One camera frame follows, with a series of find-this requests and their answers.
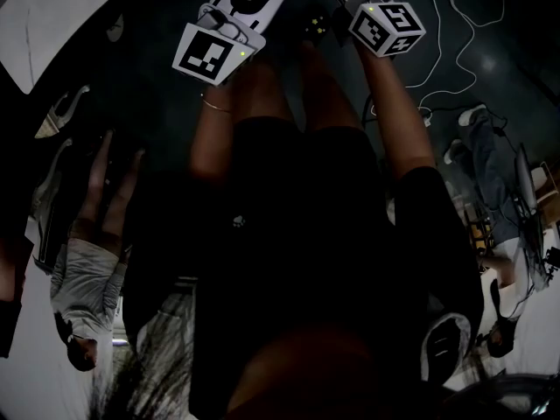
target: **cable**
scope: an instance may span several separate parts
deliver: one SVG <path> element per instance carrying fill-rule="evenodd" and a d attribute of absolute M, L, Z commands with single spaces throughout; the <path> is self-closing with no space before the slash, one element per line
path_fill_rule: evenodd
<path fill-rule="evenodd" d="M 406 86 L 406 88 L 420 88 L 421 86 L 423 86 L 424 84 L 426 84 L 426 82 L 428 82 L 428 80 L 431 78 L 431 76 L 434 73 L 434 70 L 436 69 L 436 67 L 439 64 L 439 61 L 442 58 L 443 52 L 442 52 L 442 47 L 441 47 L 441 15 L 439 13 L 439 8 L 438 8 L 438 4 L 436 2 L 436 0 L 431 0 L 434 4 L 434 9 L 436 10 L 436 15 L 437 15 L 437 50 L 438 50 L 438 55 L 437 55 L 437 59 L 436 62 L 434 62 L 434 65 L 432 66 L 430 72 L 428 73 L 428 76 L 426 76 L 425 80 L 423 80 L 421 83 L 419 84 L 414 84 L 411 86 Z M 424 101 L 429 98 L 430 96 L 433 95 L 437 95 L 437 94 L 448 94 L 448 95 L 459 95 L 462 94 L 463 92 L 465 92 L 466 90 L 468 90 L 469 88 L 471 88 L 472 86 L 474 86 L 474 84 L 476 84 L 477 82 L 477 75 L 475 72 L 473 72 L 472 70 L 469 70 L 467 68 L 465 68 L 464 66 L 461 66 L 459 64 L 459 58 L 461 57 L 461 55 L 465 52 L 465 50 L 469 47 L 469 45 L 474 41 L 474 38 L 476 36 L 476 32 L 474 30 L 474 27 L 477 28 L 484 28 L 485 26 L 489 26 L 489 25 L 493 25 L 493 24 L 498 24 L 499 22 L 501 22 L 506 14 L 506 0 L 501 0 L 502 1 L 502 6 L 501 6 L 501 15 L 499 18 L 495 19 L 495 20 L 491 20 L 489 22 L 486 22 L 485 24 L 477 24 L 476 22 L 474 22 L 469 16 L 467 16 L 464 12 L 462 12 L 457 5 L 455 4 L 455 0 L 450 0 L 451 3 L 451 7 L 466 21 L 466 23 L 469 25 L 469 27 L 471 28 L 471 37 L 469 38 L 469 40 L 467 41 L 467 43 L 465 44 L 465 46 L 463 46 L 463 48 L 461 48 L 461 50 L 459 51 L 457 57 L 455 58 L 455 64 L 457 65 L 457 67 L 461 68 L 462 70 L 466 71 L 467 73 L 471 74 L 472 77 L 474 78 L 474 81 L 469 84 L 468 86 L 466 86 L 465 88 L 459 90 L 459 91 L 451 91 L 451 90 L 436 90 L 434 92 L 430 92 L 429 94 L 426 94 L 422 100 L 420 100 L 420 104 L 418 104 L 418 110 L 421 109 L 426 109 L 428 111 L 430 111 L 430 115 L 428 116 L 428 118 L 426 119 L 426 123 L 429 123 L 431 121 L 431 118 L 433 117 L 433 112 L 430 108 L 427 108 L 424 106 Z M 371 107 L 371 115 L 377 117 L 377 114 L 375 113 L 375 106 L 372 105 Z"/>

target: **white wall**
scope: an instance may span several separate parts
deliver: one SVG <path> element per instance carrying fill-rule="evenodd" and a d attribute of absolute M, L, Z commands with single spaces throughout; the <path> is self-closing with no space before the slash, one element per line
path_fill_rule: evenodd
<path fill-rule="evenodd" d="M 0 410 L 7 420 L 87 416 L 94 373 L 78 372 L 68 361 L 54 323 L 49 289 L 50 277 L 31 258 L 10 357 L 0 359 Z M 106 375 L 110 372 L 110 338 L 100 348 L 95 374 Z"/>

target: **leg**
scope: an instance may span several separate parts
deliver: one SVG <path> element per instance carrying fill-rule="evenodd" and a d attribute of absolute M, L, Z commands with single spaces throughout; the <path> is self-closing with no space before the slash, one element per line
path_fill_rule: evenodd
<path fill-rule="evenodd" d="M 209 87 L 204 99 L 218 110 L 202 103 L 199 125 L 191 148 L 191 174 L 220 185 L 226 179 L 231 162 L 234 126 L 231 116 L 231 83 Z"/>
<path fill-rule="evenodd" d="M 232 119 L 238 123 L 260 116 L 294 120 L 274 69 L 255 59 L 234 77 Z"/>
<path fill-rule="evenodd" d="M 360 118 L 311 42 L 301 47 L 301 75 L 308 132 L 332 126 L 362 130 Z"/>
<path fill-rule="evenodd" d="M 470 115 L 470 124 L 459 127 L 465 146 L 472 152 L 476 183 L 494 220 L 493 237 L 497 244 L 519 236 L 515 204 L 498 166 L 492 115 L 480 108 Z"/>

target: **white marker cube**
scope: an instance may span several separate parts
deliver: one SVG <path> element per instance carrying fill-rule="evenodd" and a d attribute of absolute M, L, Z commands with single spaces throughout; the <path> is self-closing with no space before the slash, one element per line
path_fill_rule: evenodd
<path fill-rule="evenodd" d="M 406 53 L 426 33 L 408 3 L 364 3 L 349 30 L 379 57 Z"/>

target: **floor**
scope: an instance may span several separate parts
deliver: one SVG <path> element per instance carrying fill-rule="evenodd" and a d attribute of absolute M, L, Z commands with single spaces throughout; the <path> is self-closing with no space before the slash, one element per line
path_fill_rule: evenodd
<path fill-rule="evenodd" d="M 90 121 L 104 119 L 124 130 L 137 142 L 148 147 L 148 169 L 179 169 L 185 166 L 189 143 L 193 139 L 200 107 L 201 85 L 171 68 L 171 62 L 187 21 L 193 21 L 197 9 L 206 0 L 119 0 L 124 14 L 122 38 L 106 51 L 106 59 L 91 76 L 92 92 L 80 108 L 82 117 Z M 278 32 L 279 22 L 297 16 L 310 0 L 287 0 L 277 15 L 278 22 L 269 28 L 267 37 L 278 53 L 292 110 L 303 125 L 299 102 L 298 70 L 292 58 L 282 53 L 285 32 Z M 334 9 L 333 0 L 319 0 Z M 438 56 L 438 20 L 431 0 L 410 2 L 423 21 L 428 34 L 415 49 L 395 60 L 406 84 L 421 82 Z M 443 57 L 430 81 L 411 90 L 414 99 L 439 89 L 459 90 L 472 81 L 472 76 L 454 63 L 457 52 L 468 40 L 470 29 L 454 12 L 449 0 L 437 0 L 442 15 L 441 45 Z M 457 0 L 458 6 L 482 23 L 500 15 L 501 0 Z M 558 84 L 560 64 L 538 63 L 538 52 L 522 48 L 520 31 L 515 20 L 518 10 L 506 0 L 506 17 L 501 24 L 476 31 L 476 39 L 466 50 L 461 63 L 478 75 L 478 82 L 460 95 L 439 94 L 426 101 L 431 108 L 453 108 L 486 103 L 496 114 L 509 121 L 506 128 L 514 146 L 523 141 L 529 161 L 551 160 L 559 151 L 560 120 L 557 108 L 520 72 L 517 64 L 545 69 Z M 329 35 L 321 45 L 340 85 L 358 111 L 363 110 L 368 95 L 357 55 L 351 45 L 339 47 Z M 456 119 L 460 111 L 437 112 L 430 126 L 430 138 L 440 171 L 453 181 L 455 169 L 443 164 L 442 156 L 456 136 Z M 367 134 L 379 157 L 382 144 L 374 122 Z M 503 153 L 504 172 L 512 175 L 512 152 L 505 139 L 496 137 Z"/>

